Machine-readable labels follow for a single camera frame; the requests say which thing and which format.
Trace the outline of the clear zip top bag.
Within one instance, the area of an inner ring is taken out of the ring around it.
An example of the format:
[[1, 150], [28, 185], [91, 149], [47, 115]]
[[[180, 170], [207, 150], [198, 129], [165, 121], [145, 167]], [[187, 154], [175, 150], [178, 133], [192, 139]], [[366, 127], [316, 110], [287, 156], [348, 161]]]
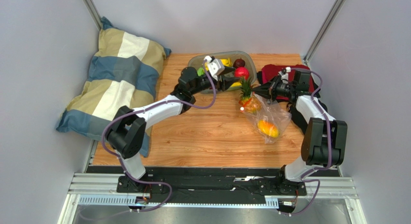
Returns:
[[[286, 128], [291, 122], [291, 114], [281, 108], [281, 106], [276, 102], [270, 102], [261, 96], [254, 95], [261, 103], [261, 110], [257, 114], [249, 114], [242, 112], [246, 119], [254, 126], [254, 129], [261, 135], [264, 139], [264, 143], [273, 144], [277, 142], [281, 135], [285, 132]], [[270, 123], [275, 124], [279, 129], [279, 137], [271, 138], [258, 131], [257, 123], [259, 120], [265, 120]]]

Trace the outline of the yellow orange mango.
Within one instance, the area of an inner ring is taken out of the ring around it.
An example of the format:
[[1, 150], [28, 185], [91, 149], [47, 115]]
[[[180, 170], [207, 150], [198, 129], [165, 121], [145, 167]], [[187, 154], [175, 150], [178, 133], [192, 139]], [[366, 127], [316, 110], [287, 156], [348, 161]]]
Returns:
[[278, 127], [265, 120], [259, 120], [257, 123], [257, 128], [258, 131], [266, 136], [269, 136], [271, 138], [277, 138], [279, 137], [279, 129]]

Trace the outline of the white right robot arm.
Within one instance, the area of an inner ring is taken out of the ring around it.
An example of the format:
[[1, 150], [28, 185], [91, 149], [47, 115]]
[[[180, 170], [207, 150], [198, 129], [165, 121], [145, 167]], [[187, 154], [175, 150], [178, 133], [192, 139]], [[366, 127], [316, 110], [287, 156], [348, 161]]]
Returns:
[[343, 163], [348, 126], [331, 116], [320, 104], [316, 93], [311, 92], [309, 83], [318, 73], [303, 68], [286, 67], [270, 81], [252, 91], [262, 98], [275, 101], [278, 96], [288, 98], [293, 110], [303, 117], [307, 127], [301, 155], [291, 164], [284, 166], [284, 177], [290, 182], [302, 182], [305, 177]]

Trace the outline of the yellow banana bunch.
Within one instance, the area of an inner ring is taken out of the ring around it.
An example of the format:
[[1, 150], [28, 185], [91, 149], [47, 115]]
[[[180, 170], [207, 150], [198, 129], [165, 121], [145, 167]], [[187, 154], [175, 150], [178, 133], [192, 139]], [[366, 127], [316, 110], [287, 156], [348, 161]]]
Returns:
[[231, 59], [228, 57], [228, 58], [226, 58], [226, 59], [220, 59], [221, 60], [221, 62], [222, 62], [222, 64], [225, 66], [225, 67], [232, 67], [233, 66], [233, 63], [232, 63], [232, 61], [231, 61]]

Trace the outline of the orange toy pineapple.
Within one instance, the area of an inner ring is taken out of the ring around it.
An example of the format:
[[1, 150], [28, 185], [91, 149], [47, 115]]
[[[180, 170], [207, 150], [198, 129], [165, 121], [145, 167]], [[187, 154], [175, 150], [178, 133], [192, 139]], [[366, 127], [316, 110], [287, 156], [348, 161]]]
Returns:
[[241, 77], [241, 93], [239, 98], [240, 111], [249, 114], [257, 114], [261, 110], [260, 101], [254, 96], [253, 85], [249, 79]]

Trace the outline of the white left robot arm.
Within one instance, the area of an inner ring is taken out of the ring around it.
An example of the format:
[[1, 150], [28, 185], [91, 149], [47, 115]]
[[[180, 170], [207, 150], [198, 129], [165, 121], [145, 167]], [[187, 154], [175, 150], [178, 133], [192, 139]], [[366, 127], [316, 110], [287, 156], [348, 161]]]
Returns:
[[137, 184], [149, 184], [141, 178], [146, 169], [140, 159], [145, 131], [167, 118], [178, 116], [190, 108], [196, 108], [195, 94], [212, 88], [214, 93], [225, 91], [240, 81], [239, 77], [227, 77], [233, 72], [231, 67], [217, 67], [199, 76], [193, 67], [182, 70], [177, 85], [170, 95], [152, 104], [131, 109], [122, 106], [114, 119], [104, 128], [102, 141], [107, 141], [114, 149], [112, 155], [119, 159], [128, 179]]

